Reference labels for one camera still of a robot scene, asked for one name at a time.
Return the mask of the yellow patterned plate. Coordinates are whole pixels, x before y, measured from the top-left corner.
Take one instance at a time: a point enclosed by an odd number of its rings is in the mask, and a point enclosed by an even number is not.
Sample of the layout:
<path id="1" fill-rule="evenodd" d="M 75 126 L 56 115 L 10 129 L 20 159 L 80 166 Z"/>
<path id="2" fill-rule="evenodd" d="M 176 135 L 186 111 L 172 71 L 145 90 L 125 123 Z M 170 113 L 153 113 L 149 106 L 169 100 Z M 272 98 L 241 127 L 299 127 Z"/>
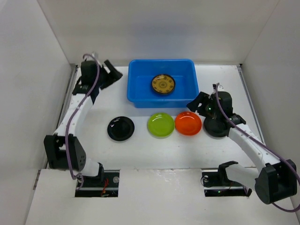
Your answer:
<path id="1" fill-rule="evenodd" d="M 176 82 L 168 74 L 159 74 L 151 81 L 153 91 L 160 95 L 169 95 L 175 90 Z"/>

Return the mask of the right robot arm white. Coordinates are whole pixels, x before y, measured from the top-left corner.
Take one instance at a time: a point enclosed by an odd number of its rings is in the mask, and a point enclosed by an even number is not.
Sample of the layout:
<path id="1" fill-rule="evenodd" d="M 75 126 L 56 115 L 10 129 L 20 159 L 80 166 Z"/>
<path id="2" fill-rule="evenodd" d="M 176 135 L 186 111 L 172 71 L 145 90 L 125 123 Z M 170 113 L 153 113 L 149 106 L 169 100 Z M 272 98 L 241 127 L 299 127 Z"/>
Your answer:
<path id="1" fill-rule="evenodd" d="M 264 204 L 297 194 L 296 165 L 292 160 L 276 156 L 252 133 L 246 121 L 233 111 L 228 92 L 200 92 L 187 108 L 205 117 L 204 128 L 213 137 L 229 137 L 256 166 L 252 171 L 236 161 L 218 167 L 217 180 L 222 185 L 237 182 L 256 192 Z"/>

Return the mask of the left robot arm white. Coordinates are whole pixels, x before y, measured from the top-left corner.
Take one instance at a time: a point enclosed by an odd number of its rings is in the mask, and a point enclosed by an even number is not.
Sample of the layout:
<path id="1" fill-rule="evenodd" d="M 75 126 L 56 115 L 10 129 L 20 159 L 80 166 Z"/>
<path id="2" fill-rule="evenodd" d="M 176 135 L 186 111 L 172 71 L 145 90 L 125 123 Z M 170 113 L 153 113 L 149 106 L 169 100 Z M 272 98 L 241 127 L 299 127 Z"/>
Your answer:
<path id="1" fill-rule="evenodd" d="M 89 178 L 94 185 L 105 181 L 103 165 L 87 157 L 78 134 L 88 111 L 99 93 L 122 77 L 109 60 L 81 63 L 81 76 L 71 94 L 67 112 L 52 135 L 44 138 L 44 147 L 51 169 L 69 170 L 72 178 Z"/>

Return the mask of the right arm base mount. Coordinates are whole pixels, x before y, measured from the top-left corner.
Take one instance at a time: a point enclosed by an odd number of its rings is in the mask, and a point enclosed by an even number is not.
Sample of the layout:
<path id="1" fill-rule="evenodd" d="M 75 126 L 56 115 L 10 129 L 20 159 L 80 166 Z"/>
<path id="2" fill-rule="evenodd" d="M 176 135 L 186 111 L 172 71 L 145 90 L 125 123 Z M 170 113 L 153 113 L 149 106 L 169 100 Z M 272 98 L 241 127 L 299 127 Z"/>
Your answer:
<path id="1" fill-rule="evenodd" d="M 252 189 L 235 181 L 222 181 L 218 169 L 204 169 L 200 179 L 205 197 L 250 197 Z"/>

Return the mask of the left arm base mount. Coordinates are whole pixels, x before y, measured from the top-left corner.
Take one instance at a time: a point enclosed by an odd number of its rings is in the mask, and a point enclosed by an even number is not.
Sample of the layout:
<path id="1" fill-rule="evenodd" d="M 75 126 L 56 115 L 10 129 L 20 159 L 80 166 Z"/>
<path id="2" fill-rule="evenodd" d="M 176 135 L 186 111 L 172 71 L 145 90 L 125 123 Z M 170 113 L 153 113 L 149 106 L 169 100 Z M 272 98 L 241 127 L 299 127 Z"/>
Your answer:
<path id="1" fill-rule="evenodd" d="M 84 177 L 83 186 L 75 191 L 75 197 L 118 197 L 120 170 L 105 170 L 103 181 Z"/>

